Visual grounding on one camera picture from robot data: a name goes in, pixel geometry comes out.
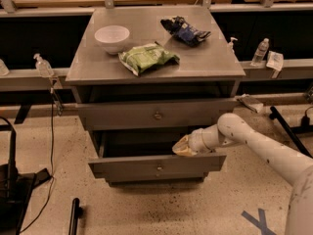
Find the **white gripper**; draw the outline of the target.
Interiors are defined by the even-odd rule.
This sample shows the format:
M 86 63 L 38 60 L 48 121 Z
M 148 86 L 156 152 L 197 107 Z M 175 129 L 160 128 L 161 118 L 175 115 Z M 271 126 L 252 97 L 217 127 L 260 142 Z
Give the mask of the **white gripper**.
M 202 138 L 202 129 L 194 130 L 190 135 L 184 135 L 173 147 L 172 151 L 177 156 L 192 157 L 209 153 Z

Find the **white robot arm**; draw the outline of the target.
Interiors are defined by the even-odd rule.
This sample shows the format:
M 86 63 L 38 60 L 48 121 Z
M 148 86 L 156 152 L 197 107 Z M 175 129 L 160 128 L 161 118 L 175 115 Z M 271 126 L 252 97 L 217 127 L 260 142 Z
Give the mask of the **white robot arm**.
M 217 147 L 245 144 L 292 186 L 285 235 L 313 235 L 313 159 L 250 127 L 233 113 L 216 124 L 194 130 L 173 147 L 174 154 L 192 157 Z

